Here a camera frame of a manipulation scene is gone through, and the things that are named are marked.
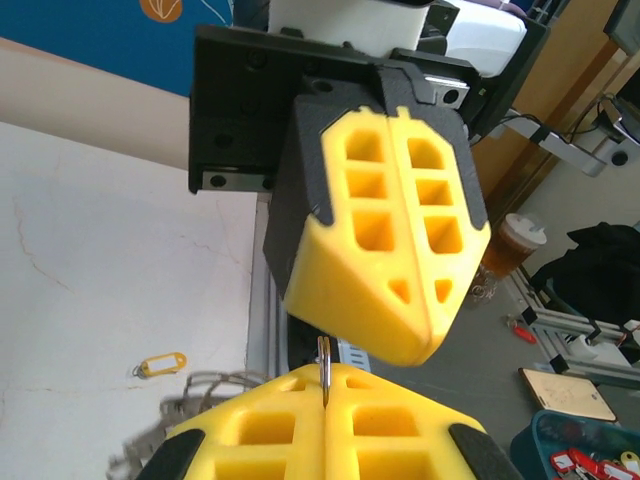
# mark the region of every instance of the blue plastic bin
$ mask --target blue plastic bin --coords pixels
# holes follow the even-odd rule
[[[640,455],[640,433],[613,424],[542,410],[531,425],[511,441],[511,461],[526,480],[551,480],[558,475],[551,455],[575,447],[598,461],[620,458],[623,452]]]

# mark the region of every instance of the metal key ring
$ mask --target metal key ring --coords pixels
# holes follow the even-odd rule
[[[318,337],[318,360],[320,361],[320,385],[322,386],[322,405],[329,403],[331,387],[331,344],[329,337]]]

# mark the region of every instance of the yellow foam block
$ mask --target yellow foam block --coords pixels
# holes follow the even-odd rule
[[[357,368],[334,364],[327,409],[308,365],[176,427],[205,438],[185,480],[470,480],[448,433],[478,422]]]
[[[291,314],[397,365],[441,344],[489,242],[449,143],[405,110],[349,112],[322,135],[334,223],[305,223]]]

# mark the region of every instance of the white table surface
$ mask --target white table surface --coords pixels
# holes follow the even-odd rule
[[[243,368],[256,196],[2,123],[0,168],[0,477],[104,478],[189,372]]]

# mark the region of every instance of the black bag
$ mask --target black bag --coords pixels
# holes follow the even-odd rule
[[[640,232],[600,223],[567,235],[578,247],[538,270],[530,282],[536,291],[553,279],[556,295],[587,318],[640,320]]]

